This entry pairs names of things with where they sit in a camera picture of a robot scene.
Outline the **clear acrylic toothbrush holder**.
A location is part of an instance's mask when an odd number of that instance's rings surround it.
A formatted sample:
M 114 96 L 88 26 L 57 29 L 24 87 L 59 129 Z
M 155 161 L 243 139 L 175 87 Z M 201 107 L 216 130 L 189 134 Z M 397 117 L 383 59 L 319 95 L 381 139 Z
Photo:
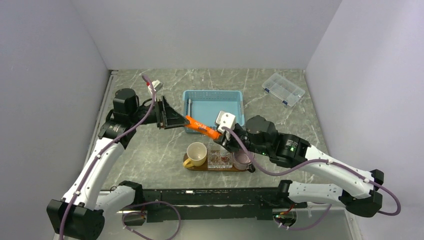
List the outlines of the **clear acrylic toothbrush holder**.
M 220 145 L 208 146 L 207 161 L 210 168 L 231 168 L 233 155 Z

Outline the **orange capped toothpaste tube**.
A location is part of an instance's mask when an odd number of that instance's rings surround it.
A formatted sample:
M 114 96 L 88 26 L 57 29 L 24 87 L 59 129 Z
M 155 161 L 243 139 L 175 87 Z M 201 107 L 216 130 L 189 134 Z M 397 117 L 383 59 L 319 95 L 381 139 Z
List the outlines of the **orange capped toothpaste tube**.
M 185 118 L 188 120 L 188 124 L 185 125 L 188 129 L 194 130 L 195 132 L 201 133 L 213 140 L 217 140 L 222 136 L 220 132 L 214 130 L 213 128 L 204 125 L 203 123 L 195 120 L 189 115 L 186 115 Z

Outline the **purple ceramic mug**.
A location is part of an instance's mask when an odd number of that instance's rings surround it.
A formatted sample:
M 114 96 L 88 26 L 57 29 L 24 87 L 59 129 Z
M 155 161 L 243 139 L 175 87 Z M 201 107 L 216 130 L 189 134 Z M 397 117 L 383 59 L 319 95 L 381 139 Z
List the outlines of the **purple ceramic mug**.
M 249 156 L 243 151 L 240 150 L 232 154 L 233 160 L 232 165 L 239 171 L 248 171 L 254 173 L 256 171 L 255 166 L 252 164 Z

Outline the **yellow ceramic mug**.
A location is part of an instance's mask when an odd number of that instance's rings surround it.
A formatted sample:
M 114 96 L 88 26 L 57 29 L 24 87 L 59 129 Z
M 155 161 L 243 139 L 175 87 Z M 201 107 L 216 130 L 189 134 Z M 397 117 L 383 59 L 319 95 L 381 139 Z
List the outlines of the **yellow ceramic mug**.
M 200 167 L 207 160 L 207 147 L 201 142 L 193 142 L 186 149 L 187 158 L 183 162 L 184 168 Z

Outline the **light blue plastic basket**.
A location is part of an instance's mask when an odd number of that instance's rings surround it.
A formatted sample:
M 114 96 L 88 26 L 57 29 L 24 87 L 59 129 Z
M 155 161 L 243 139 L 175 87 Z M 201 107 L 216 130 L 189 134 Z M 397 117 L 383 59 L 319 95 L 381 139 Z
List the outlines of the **light blue plastic basket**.
M 183 92 L 182 114 L 187 116 L 187 101 L 191 99 L 191 117 L 215 129 L 220 111 L 236 116 L 236 122 L 245 125 L 243 94 L 239 90 L 186 90 Z

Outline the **brown wooden oval tray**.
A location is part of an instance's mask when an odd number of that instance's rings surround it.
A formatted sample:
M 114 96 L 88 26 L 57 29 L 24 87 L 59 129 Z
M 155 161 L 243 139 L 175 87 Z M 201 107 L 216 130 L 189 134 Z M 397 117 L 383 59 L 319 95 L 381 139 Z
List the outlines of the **brown wooden oval tray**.
M 236 167 L 234 167 L 234 165 L 232 165 L 230 168 L 222 168 L 222 167 L 210 168 L 207 160 L 201 166 L 188 167 L 187 169 L 190 171 L 197 171 L 197 172 L 246 172 L 247 171 L 246 169 L 239 170 Z

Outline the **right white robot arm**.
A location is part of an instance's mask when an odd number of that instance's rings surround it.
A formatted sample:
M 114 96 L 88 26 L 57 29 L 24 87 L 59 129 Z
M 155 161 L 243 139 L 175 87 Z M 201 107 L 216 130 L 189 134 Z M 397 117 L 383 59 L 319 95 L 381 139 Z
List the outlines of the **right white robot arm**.
M 280 207 L 306 202 L 331 204 L 365 218 L 381 211 L 383 196 L 378 190 L 384 182 L 382 171 L 349 166 L 303 138 L 278 132 L 273 122 L 259 115 L 250 118 L 242 127 L 236 122 L 235 115 L 221 111 L 215 125 L 220 133 L 215 143 L 231 153 L 243 150 L 249 155 L 267 156 L 279 167 L 302 170 L 330 181 L 316 184 L 282 180 L 275 194 Z

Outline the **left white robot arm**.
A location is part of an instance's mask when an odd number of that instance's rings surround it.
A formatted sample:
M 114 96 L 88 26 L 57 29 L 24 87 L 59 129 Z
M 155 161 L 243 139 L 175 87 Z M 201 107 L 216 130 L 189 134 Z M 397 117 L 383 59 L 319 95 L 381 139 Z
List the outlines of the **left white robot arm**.
M 99 197 L 102 186 L 120 155 L 129 145 L 139 125 L 155 124 L 159 129 L 173 129 L 189 124 L 163 96 L 140 103 L 136 92 L 123 88 L 115 93 L 113 108 L 101 126 L 94 150 L 82 172 L 60 200 L 52 199 L 47 214 L 60 238 L 96 240 L 106 220 L 128 207 L 139 209 L 146 199 L 141 184 L 125 180 L 115 190 Z

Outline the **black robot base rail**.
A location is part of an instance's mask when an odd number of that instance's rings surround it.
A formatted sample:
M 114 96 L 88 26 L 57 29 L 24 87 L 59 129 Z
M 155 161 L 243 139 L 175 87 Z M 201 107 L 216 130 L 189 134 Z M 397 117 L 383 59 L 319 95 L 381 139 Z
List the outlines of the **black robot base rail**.
M 143 199 L 127 203 L 126 211 L 142 211 L 148 223 L 170 220 L 272 220 L 278 211 L 305 209 L 292 203 L 278 187 L 144 189 Z

